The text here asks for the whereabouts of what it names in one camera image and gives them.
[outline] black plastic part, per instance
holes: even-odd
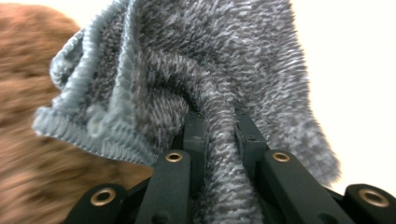
[[[235,115],[238,119],[235,134],[239,154],[241,155],[244,166],[247,168],[248,177],[254,181],[256,162],[262,161],[264,153],[269,150],[269,147],[248,114],[240,110],[235,110]]]
[[[275,193],[271,189],[270,185],[265,178],[266,174],[270,173],[270,170],[267,166],[263,166],[262,162],[257,162],[256,165],[256,175],[255,175],[255,187],[256,190],[259,192],[261,198],[263,199],[266,204],[271,204],[277,211],[280,210],[280,205],[278,204]],[[265,217],[270,217],[272,214],[265,214]]]
[[[169,161],[171,154],[181,155],[181,160]],[[190,155],[184,151],[170,150],[160,155],[135,224],[191,222],[190,168]]]
[[[140,204],[143,202],[150,178],[128,190],[128,196],[122,204],[117,223],[133,224],[136,221]]]
[[[184,138],[183,133],[177,134],[172,141],[172,145],[171,145],[170,149],[171,150],[183,150],[183,138]]]
[[[91,203],[92,196],[101,189],[113,189],[115,198],[100,206],[95,206]],[[121,204],[127,197],[127,191],[120,185],[116,184],[103,184],[96,186],[87,191],[76,206],[70,211],[64,224],[115,224],[118,222]]]
[[[344,196],[330,189],[327,188],[325,189],[330,194],[330,196],[332,196],[332,198],[338,203],[338,205],[340,205],[344,209]]]
[[[282,212],[274,207],[272,204],[267,201],[259,198],[260,206],[262,207],[262,214],[264,216],[265,224],[285,224],[286,220],[283,216]]]
[[[382,189],[350,185],[344,197],[345,209],[360,224],[396,224],[396,199]]]
[[[277,161],[281,153],[290,159]],[[265,178],[288,224],[355,223],[330,194],[289,152],[267,151],[260,162],[257,178]],[[258,189],[261,196],[266,193]]]
[[[204,184],[205,129],[201,116],[193,111],[185,118],[183,150],[191,156],[191,197],[197,198]]]

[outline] fabric fold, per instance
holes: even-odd
[[[237,153],[235,109],[271,149],[295,154],[322,184],[339,173],[309,108],[287,0],[119,0],[53,59],[61,94],[36,112],[39,134],[113,160],[152,165],[192,108],[207,136],[195,223],[262,223]]]

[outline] brown fur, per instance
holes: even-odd
[[[0,4],[0,223],[61,223],[91,187],[129,188],[151,174],[32,130],[35,110],[59,93],[50,60],[77,30],[53,9]]]

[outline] gray sock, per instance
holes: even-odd
[[[236,108],[271,149],[295,154],[322,184],[338,161],[308,101],[304,58],[287,0],[120,0],[53,59],[62,91],[34,129],[98,156],[152,165],[190,107],[208,139],[195,223],[262,223],[237,155]]]

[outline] light gray fabric edge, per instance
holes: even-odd
[[[134,9],[133,3],[134,1],[128,0],[114,1],[99,13],[91,24],[76,33],[55,56],[50,66],[50,76],[62,92],[52,100],[52,108],[40,107],[36,111],[33,128],[40,135],[73,143],[98,156],[152,165],[158,155],[153,152],[145,137],[135,131],[134,124],[128,123],[129,120],[122,119],[129,113],[133,113],[134,110],[134,105],[131,104],[133,97],[128,91],[131,86],[131,78],[128,74],[131,74],[132,71],[131,66],[128,65],[128,61],[131,60],[128,58],[131,55],[128,46],[128,44],[131,44],[130,41],[125,42],[119,57],[121,63],[125,66],[117,73],[116,86],[113,90],[114,94],[111,97],[108,112],[99,106],[90,108],[88,112],[91,112],[91,119],[87,125],[88,130],[78,127],[77,124],[68,125],[68,123],[73,123],[68,118],[73,117],[78,112],[81,100],[84,99],[84,94],[92,81],[94,67],[98,64],[99,30],[103,29],[104,24],[109,22],[128,4],[130,5],[127,7],[129,14],[127,18],[131,18],[130,14],[133,13]],[[129,23],[124,26],[122,36],[124,40],[130,39],[131,33],[128,31],[131,28],[128,25]],[[76,51],[83,52],[79,60],[74,63],[66,60],[71,54],[77,54]],[[73,65],[76,65],[76,67],[69,75],[67,72],[71,71]],[[43,122],[44,119],[50,119],[50,125],[46,126],[47,122]],[[108,136],[117,136],[117,139],[110,140],[107,139]]]

